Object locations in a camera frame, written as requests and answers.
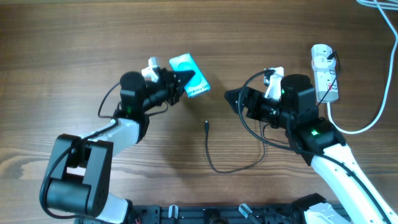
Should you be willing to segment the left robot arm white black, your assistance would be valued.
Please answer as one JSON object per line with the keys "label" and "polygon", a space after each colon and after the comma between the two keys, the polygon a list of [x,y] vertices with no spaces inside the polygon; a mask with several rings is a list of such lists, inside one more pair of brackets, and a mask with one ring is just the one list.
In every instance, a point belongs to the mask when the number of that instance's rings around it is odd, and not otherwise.
{"label": "left robot arm white black", "polygon": [[148,110],[176,104],[193,70],[153,68],[153,77],[127,72],[117,82],[121,100],[109,124],[86,136],[61,134],[56,140],[39,191],[50,217],[100,223],[139,223],[130,200],[109,191],[112,158],[139,143],[147,132]]}

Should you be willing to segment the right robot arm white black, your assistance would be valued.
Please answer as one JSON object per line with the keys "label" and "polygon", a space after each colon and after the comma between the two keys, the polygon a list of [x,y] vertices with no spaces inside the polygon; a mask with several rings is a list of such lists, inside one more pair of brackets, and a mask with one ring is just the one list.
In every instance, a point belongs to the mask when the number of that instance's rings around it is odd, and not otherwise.
{"label": "right robot arm white black", "polygon": [[300,154],[308,166],[328,184],[354,223],[397,223],[397,214],[386,203],[358,165],[346,139],[337,128],[319,115],[315,88],[309,77],[287,75],[269,95],[250,88],[226,91],[224,97],[238,114],[285,130],[286,150]]}

